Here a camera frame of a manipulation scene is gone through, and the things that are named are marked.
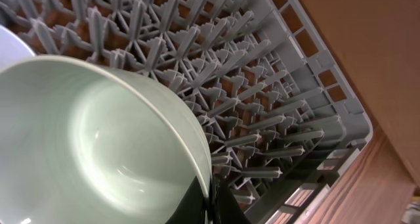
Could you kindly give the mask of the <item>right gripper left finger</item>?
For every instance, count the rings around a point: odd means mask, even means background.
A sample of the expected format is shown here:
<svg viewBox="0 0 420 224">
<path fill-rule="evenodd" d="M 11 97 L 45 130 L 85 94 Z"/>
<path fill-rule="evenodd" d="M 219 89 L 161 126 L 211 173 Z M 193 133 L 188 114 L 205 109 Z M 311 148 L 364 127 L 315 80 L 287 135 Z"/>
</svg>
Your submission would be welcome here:
<svg viewBox="0 0 420 224">
<path fill-rule="evenodd" d="M 204 224 L 205 199 L 198 178 L 195 177 L 180 204 L 166 224 Z"/>
</svg>

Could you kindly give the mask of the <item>green bowl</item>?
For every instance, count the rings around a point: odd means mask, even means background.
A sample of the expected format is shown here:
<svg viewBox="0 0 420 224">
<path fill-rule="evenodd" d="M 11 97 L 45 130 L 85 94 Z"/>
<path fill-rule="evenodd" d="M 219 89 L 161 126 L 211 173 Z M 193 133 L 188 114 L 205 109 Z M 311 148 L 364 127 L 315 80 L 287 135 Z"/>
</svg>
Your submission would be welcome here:
<svg viewBox="0 0 420 224">
<path fill-rule="evenodd" d="M 165 223 L 195 177 L 206 205 L 206 136 L 158 81 L 66 56 L 2 69 L 2 223 Z"/>
</svg>

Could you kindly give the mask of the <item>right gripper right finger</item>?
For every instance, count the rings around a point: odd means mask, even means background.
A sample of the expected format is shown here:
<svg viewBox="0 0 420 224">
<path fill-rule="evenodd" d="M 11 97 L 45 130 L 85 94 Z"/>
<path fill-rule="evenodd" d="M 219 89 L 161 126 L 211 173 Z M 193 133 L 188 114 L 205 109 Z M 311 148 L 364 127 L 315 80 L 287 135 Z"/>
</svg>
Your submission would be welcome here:
<svg viewBox="0 0 420 224">
<path fill-rule="evenodd" d="M 212 176 L 210 205 L 214 224 L 250 224 L 227 182 L 220 175 Z"/>
</svg>

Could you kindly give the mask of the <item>light blue bowl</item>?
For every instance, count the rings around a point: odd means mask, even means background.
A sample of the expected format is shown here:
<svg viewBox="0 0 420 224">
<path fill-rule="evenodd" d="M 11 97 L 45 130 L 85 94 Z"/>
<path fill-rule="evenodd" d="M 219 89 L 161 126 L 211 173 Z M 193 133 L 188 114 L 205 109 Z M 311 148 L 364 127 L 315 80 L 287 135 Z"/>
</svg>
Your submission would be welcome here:
<svg viewBox="0 0 420 224">
<path fill-rule="evenodd" d="M 14 64 L 24 58 L 34 57 L 36 53 L 16 34 L 4 26 L 0 31 L 0 67 Z"/>
</svg>

